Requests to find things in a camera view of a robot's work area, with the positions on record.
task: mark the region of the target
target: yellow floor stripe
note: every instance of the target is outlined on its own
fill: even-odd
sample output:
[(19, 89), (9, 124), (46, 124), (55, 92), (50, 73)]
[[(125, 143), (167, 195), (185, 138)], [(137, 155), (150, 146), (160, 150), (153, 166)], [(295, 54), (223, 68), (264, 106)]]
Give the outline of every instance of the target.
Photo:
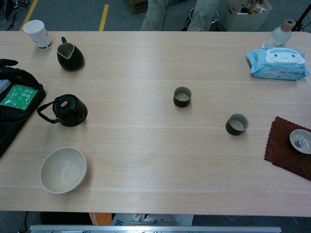
[(33, 4), (31, 5), (31, 7), (30, 7), (30, 9), (29, 9), (28, 14), (26, 15), (26, 18), (24, 19), (23, 24), (21, 25), (21, 27), (20, 27), (20, 29), (19, 29), (20, 31), (23, 30), (24, 25), (29, 21), (31, 15), (32, 15), (33, 12), (34, 12), (34, 9), (35, 9), (35, 6), (37, 5), (37, 3), (38, 3), (38, 0), (34, 0)]
[(109, 8), (109, 5), (105, 4), (104, 11), (103, 11), (103, 16), (102, 16), (102, 20), (101, 20), (101, 24), (99, 25), (99, 31), (103, 31), (104, 28), (105, 28), (108, 8)]

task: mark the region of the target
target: brown cloth napkin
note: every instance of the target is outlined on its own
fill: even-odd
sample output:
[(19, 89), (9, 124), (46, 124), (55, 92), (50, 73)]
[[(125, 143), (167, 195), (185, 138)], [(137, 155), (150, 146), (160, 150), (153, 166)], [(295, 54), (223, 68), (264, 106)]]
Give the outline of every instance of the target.
[(272, 122), (264, 159), (311, 180), (311, 155), (298, 152), (290, 142), (290, 134), (296, 129), (311, 132), (310, 129), (277, 116)]

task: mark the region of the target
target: white bottle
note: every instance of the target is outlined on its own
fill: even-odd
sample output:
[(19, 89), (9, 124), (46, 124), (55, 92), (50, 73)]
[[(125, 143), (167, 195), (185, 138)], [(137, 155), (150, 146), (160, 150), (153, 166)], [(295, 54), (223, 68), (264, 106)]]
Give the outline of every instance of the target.
[(264, 46), (266, 48), (284, 47), (292, 37), (291, 30), (295, 24), (296, 22), (292, 19), (285, 20), (281, 27), (277, 27), (272, 31)]

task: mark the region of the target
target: gray carpet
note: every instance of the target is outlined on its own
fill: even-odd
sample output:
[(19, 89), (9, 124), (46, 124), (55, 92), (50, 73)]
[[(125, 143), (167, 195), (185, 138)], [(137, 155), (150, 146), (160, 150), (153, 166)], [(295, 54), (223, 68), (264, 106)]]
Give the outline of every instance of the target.
[[(168, 8), (164, 25), (165, 31), (179, 31), (185, 26), (189, 10), (196, 0), (186, 0)], [(132, 14), (124, 0), (39, 0), (31, 16), (45, 22), (48, 31), (97, 31), (105, 4), (109, 4), (105, 31), (138, 31), (145, 12)], [(272, 31), (284, 19), (298, 20), (310, 0), (271, 0), (273, 9), (260, 31)], [(18, 14), (20, 23), (27, 14), (23, 10)], [(311, 12), (305, 18), (306, 25), (311, 21)], [(311, 25), (305, 28), (311, 33)], [(24, 229), (25, 212), (0, 212), (0, 233), (16, 233)], [(30, 212), (27, 224), (40, 224), (39, 212)], [(262, 217), (262, 216), (195, 216), (193, 225), (205, 226), (279, 226), (285, 233), (310, 233), (311, 218), (302, 217)]]

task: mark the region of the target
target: teapot lid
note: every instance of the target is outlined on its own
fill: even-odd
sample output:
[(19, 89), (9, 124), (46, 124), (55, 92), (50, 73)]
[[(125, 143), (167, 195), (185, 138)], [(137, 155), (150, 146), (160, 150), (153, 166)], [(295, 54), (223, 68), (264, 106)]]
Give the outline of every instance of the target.
[(53, 112), (56, 117), (63, 117), (76, 109), (78, 98), (74, 95), (66, 94), (58, 97), (58, 101), (53, 104)]

